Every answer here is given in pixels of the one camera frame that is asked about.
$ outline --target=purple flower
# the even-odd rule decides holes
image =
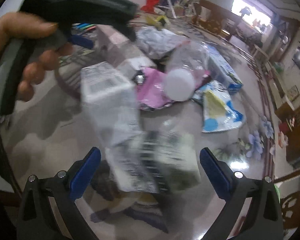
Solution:
[[[250,158],[254,155],[254,157],[260,161],[264,146],[261,143],[260,135],[257,130],[255,130],[253,134],[249,134],[249,142],[251,144],[251,150],[246,153],[246,156]]]
[[[267,120],[265,115],[261,118],[261,125],[262,125],[262,128],[263,128],[263,130],[266,134],[266,137],[273,139],[274,130],[272,128],[272,124],[271,124],[271,122],[269,122]]]

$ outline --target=trash pile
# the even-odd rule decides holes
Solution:
[[[192,100],[202,106],[202,132],[238,128],[243,115],[231,95],[239,77],[211,45],[152,26],[135,43],[97,25],[106,61],[81,70],[81,102],[122,191],[177,193],[200,182],[194,138],[181,130],[143,131],[139,110],[158,111]]]

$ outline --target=fingernail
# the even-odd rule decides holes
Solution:
[[[58,23],[41,23],[41,26],[44,28],[53,28],[55,26],[58,26]]]

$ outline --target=screw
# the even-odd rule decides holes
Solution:
[[[241,179],[243,177],[243,174],[240,172],[240,171],[236,171],[234,173],[234,175],[238,178],[238,179]]]
[[[268,183],[270,183],[272,181],[272,179],[269,176],[266,176],[265,177],[265,181],[268,182]]]
[[[34,175],[29,176],[28,180],[29,180],[30,182],[34,181],[34,180],[35,180],[35,176],[34,176]]]
[[[59,172],[58,172],[58,177],[59,177],[59,178],[63,178],[65,175],[66,175],[66,172],[65,172],[65,171],[59,171]]]

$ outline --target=window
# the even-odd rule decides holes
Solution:
[[[242,0],[234,0],[234,1],[233,1],[233,4],[232,4],[232,9],[231,9],[231,11],[232,11],[234,14],[241,16],[240,11],[241,11],[242,8],[244,8],[244,7],[246,7],[246,6],[249,7],[250,10],[251,10],[251,14],[250,14],[250,15],[245,15],[245,16],[243,17],[243,19],[244,19],[247,23],[249,23],[250,25],[252,25],[252,22],[253,22],[255,19],[257,19],[257,21],[260,20],[260,24],[261,24],[261,25],[262,25],[262,24],[264,24],[264,25],[266,25],[266,26],[269,25],[270,20],[271,20],[269,16],[265,15],[265,14],[262,13],[262,12],[259,12],[255,7],[249,5],[248,3],[246,3],[246,2],[244,2],[244,1],[242,1]]]

